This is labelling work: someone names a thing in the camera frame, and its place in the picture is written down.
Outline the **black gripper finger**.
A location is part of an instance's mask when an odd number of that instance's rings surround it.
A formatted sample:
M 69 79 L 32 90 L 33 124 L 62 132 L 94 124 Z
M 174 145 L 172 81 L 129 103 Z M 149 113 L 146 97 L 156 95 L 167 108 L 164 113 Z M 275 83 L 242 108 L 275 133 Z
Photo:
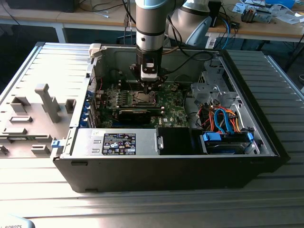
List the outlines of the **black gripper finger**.
M 143 92 L 148 92 L 148 85 L 141 80 L 141 67 L 137 63 L 133 63 L 129 66 L 131 73 L 133 74 L 134 78 L 137 80 L 138 83 L 141 84 L 143 87 Z
M 147 74 L 148 92 L 157 90 L 168 78 L 166 70 L 161 70 L 160 73 L 152 72 Z

